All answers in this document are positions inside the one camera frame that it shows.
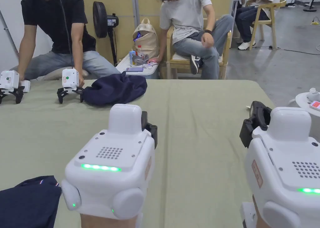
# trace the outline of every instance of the black t-shirt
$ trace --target black t-shirt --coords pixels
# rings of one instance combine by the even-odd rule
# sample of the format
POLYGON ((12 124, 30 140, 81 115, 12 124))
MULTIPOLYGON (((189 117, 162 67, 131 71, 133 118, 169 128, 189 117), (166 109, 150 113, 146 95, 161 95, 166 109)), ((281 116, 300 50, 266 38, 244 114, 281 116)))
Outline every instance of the black t-shirt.
MULTIPOLYGON (((66 13, 67 28, 71 40, 71 26, 73 23, 88 24, 84 13, 83 0, 62 0, 66 13)), ((68 37, 66 32, 63 10, 60 0, 23 0, 21 1, 22 15, 25 25, 39 26, 53 41, 54 53, 69 54, 68 37)), ((90 36, 86 26, 83 31, 83 52, 95 51, 96 40, 90 36)))

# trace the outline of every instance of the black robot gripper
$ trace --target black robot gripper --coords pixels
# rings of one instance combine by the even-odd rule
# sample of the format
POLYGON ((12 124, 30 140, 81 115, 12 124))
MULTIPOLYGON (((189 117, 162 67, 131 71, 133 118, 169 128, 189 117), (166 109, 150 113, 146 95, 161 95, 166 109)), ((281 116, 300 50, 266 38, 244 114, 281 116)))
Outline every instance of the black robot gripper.
MULTIPOLYGON (((68 91, 64 90, 64 89, 71 89, 71 87, 65 87, 65 88, 60 88, 57 91, 57 95, 58 95, 58 99, 59 99, 59 103, 62 104, 63 103, 63 98, 68 95, 68 91)), ((83 89, 81 87, 77 87, 77 90, 72 90, 73 92, 75 92, 76 94, 80 95, 80 103, 83 102, 83 89)))
MULTIPOLYGON (((2 99, 7 96, 4 93, 6 89, 0 89, 0 104, 2 103, 2 99)), ((13 94, 16 97, 16 104, 20 104, 23 97, 24 86, 20 86, 17 89, 14 89, 13 92, 9 91, 10 94, 13 94)))

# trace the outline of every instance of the concrete floor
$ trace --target concrete floor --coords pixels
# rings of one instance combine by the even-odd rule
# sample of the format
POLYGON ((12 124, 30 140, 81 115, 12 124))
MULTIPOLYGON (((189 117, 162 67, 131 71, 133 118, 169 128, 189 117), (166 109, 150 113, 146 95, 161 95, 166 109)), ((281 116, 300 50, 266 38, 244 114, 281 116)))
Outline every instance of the concrete floor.
MULTIPOLYGON (((277 46, 307 53, 320 54, 320 27, 311 26, 315 16, 320 17, 320 7, 315 13, 303 11, 302 6, 282 8, 276 15, 277 46)), ((256 46, 272 45, 271 28, 264 26, 265 41, 256 46)), ((315 87, 320 92, 320 55, 291 51, 272 51, 254 48, 239 51, 232 42, 227 79, 256 81, 276 106, 286 106, 297 94, 315 87)))

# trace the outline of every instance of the man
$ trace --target man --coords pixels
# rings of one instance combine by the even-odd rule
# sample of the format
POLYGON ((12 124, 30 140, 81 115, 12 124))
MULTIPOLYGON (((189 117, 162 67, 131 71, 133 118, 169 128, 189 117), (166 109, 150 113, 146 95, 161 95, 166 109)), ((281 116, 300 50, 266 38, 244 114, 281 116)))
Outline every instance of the man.
POLYGON ((14 68, 20 81, 36 79, 59 68, 74 66, 79 72, 79 84, 84 85, 82 68, 96 78, 119 71, 104 57, 95 52, 96 40, 89 35, 83 0, 23 0, 22 14, 25 23, 24 37, 19 51, 19 65, 14 68), (53 41, 52 51, 32 58, 36 47, 39 26, 53 41), (72 55, 69 51, 68 34, 72 55))
MULTIPOLYGON (((240 32, 243 43, 238 47, 239 50, 246 50, 250 47, 252 38, 250 26, 255 21, 258 11, 258 6, 268 3, 279 3, 280 0, 256 0, 255 6, 243 7, 237 10, 236 24, 240 32)), ((270 9, 264 8, 261 10, 259 20, 271 19, 270 9)))
POLYGON ((197 74, 202 67, 201 79, 218 79, 219 56, 233 25, 231 15, 216 22, 211 0, 162 0, 160 14, 160 54, 151 61, 160 62, 166 48, 167 32, 174 25, 173 47, 180 55, 190 57, 191 72, 197 74), (203 30, 202 8, 208 16, 203 30))

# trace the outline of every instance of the jeans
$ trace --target jeans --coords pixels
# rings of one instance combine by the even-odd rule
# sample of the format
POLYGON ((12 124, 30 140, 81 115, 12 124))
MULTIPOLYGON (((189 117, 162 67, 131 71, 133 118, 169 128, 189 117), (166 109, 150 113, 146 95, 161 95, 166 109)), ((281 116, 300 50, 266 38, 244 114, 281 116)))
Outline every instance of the jeans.
MULTIPOLYGON (((74 66, 74 64, 71 64, 71 55, 56 54, 50 51, 47 54, 33 58, 27 67, 24 77, 26 80, 37 79, 40 76, 45 76, 52 71, 68 66, 74 66)), ((95 76, 96 79, 120 73, 109 61, 95 51, 83 53, 82 68, 95 76)))
POLYGON ((180 55, 194 55, 203 60, 201 79, 218 79, 219 77, 219 56, 227 41, 228 32, 233 25, 231 15, 224 15, 217 20, 212 31, 214 46, 205 48, 201 43, 203 31, 193 33, 189 37, 173 44, 174 49, 180 55))
MULTIPOLYGON (((258 8, 254 6, 243 7, 237 10, 236 24, 243 42, 251 41, 252 33, 250 26, 256 20, 258 8)), ((259 20, 269 20, 267 14, 261 10, 259 20)))

